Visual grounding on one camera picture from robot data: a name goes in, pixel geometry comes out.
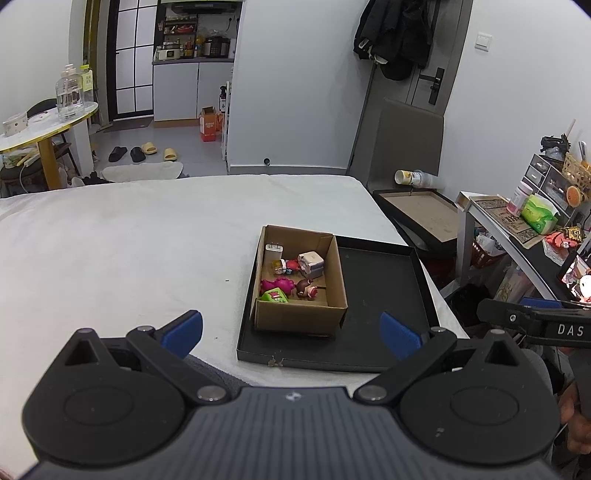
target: bed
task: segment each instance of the bed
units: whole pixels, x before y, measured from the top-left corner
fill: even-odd
[[[0,201],[0,467],[23,473],[27,395],[77,328],[123,336],[189,309],[192,354],[254,385],[345,385],[368,374],[240,362],[236,342],[263,225],[404,244],[363,186],[343,176],[227,176],[87,186]],[[466,338],[428,278],[440,324]]]

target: black slipper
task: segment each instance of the black slipper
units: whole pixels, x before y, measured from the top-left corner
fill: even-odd
[[[134,161],[134,163],[139,163],[146,159],[146,154],[142,152],[142,149],[139,147],[132,148],[129,155],[131,155],[131,159]]]
[[[121,157],[127,153],[126,147],[115,147],[109,155],[109,161],[111,163],[121,160]]]

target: gray panel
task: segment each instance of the gray panel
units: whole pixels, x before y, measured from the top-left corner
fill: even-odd
[[[511,469],[463,468],[423,452],[383,407],[344,388],[244,388],[198,410],[182,435],[147,460],[84,473],[44,463],[27,480],[558,480],[541,460]]]
[[[397,170],[437,175],[443,116],[395,100],[384,100],[369,168],[368,189],[389,189]]]
[[[154,66],[154,120],[197,118],[198,63]]]

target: door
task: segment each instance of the door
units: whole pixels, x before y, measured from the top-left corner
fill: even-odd
[[[107,33],[110,120],[152,115],[152,58],[158,0],[112,0]]]
[[[385,98],[439,115],[445,113],[471,11],[472,0],[430,0],[429,19],[433,30],[433,45],[425,69],[415,66],[412,75],[400,82],[387,79],[379,67],[374,69],[353,146],[349,175],[363,184],[367,182]]]

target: human hand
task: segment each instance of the human hand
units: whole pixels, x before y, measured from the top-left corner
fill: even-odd
[[[569,424],[569,435],[566,446],[578,455],[591,453],[591,421],[583,417],[576,408],[579,403],[579,391],[577,383],[573,382],[564,390],[558,401],[560,409],[560,423]]]

